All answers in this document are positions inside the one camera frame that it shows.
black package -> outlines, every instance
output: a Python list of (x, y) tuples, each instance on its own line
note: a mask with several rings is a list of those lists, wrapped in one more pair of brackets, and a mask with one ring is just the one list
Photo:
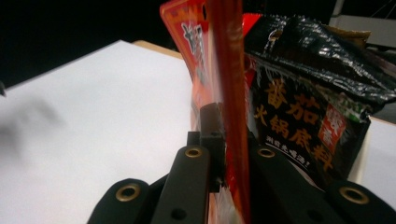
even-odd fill
[(248, 127), (320, 188), (346, 179), (370, 125), (396, 100), (396, 78), (366, 49), (304, 17), (261, 17), (245, 37), (255, 72)]

white table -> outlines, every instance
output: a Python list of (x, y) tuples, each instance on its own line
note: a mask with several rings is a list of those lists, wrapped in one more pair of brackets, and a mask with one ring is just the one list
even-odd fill
[[(166, 175), (190, 130), (184, 62), (117, 42), (0, 99), (0, 223), (85, 223), (114, 183)], [(373, 120), (362, 183), (396, 207), (396, 126)]]

brass grommet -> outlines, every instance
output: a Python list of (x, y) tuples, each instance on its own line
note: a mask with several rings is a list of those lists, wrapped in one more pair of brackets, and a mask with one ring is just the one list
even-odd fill
[(117, 190), (116, 198), (122, 203), (135, 199), (140, 194), (140, 187), (137, 184), (128, 184)]
[(273, 150), (263, 147), (257, 150), (257, 153), (264, 158), (273, 158), (275, 156), (275, 152)]
[(365, 195), (360, 190), (351, 187), (341, 187), (340, 194), (352, 203), (367, 204), (370, 202), (370, 199), (367, 197), (367, 195)]
[(202, 150), (198, 147), (192, 147), (187, 149), (184, 154), (186, 154), (186, 156), (190, 158), (197, 158), (202, 155)]

orange plastic wrapper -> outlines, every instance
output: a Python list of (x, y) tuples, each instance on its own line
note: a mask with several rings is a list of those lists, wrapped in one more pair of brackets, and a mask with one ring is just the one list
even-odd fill
[(160, 11), (191, 74), (191, 127), (199, 127), (203, 105), (222, 102), (225, 180), (237, 211), (249, 223), (242, 1), (175, 0)]

